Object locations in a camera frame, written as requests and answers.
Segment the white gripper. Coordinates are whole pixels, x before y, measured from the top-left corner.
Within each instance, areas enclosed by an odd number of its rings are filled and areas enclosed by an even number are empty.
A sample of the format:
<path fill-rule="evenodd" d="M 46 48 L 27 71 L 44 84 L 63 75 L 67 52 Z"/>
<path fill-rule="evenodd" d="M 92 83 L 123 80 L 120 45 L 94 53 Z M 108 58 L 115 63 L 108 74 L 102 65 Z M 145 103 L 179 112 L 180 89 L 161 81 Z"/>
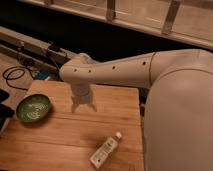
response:
<path fill-rule="evenodd" d="M 89 84 L 71 84 L 72 100 L 71 112 L 75 113 L 79 104 L 88 104 L 90 108 L 97 112 L 96 105 L 92 102 L 92 90 Z"/>

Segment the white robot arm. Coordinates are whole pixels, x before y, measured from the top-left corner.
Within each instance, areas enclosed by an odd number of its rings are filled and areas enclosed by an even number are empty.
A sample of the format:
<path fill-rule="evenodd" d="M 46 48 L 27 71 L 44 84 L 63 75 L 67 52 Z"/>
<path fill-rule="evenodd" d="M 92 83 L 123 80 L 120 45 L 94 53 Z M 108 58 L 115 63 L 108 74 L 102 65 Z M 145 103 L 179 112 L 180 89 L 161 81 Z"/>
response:
<path fill-rule="evenodd" d="M 60 68 L 77 104 L 90 85 L 149 90 L 144 115 L 146 171 L 213 171 L 213 53 L 202 49 L 152 52 L 97 62 L 80 53 Z"/>

